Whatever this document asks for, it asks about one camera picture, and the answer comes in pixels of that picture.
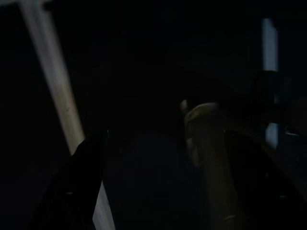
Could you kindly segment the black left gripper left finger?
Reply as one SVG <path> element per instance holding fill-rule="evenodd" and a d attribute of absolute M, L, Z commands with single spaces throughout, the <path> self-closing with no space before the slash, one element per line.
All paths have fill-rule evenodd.
<path fill-rule="evenodd" d="M 100 190 L 108 131 L 86 138 L 52 179 L 30 230 L 92 230 Z"/>

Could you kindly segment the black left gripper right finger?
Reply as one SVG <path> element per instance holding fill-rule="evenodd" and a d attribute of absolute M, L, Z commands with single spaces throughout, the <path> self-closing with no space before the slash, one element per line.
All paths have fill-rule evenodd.
<path fill-rule="evenodd" d="M 307 203 L 267 151 L 238 132 L 224 142 L 244 212 L 256 230 L 305 230 Z"/>

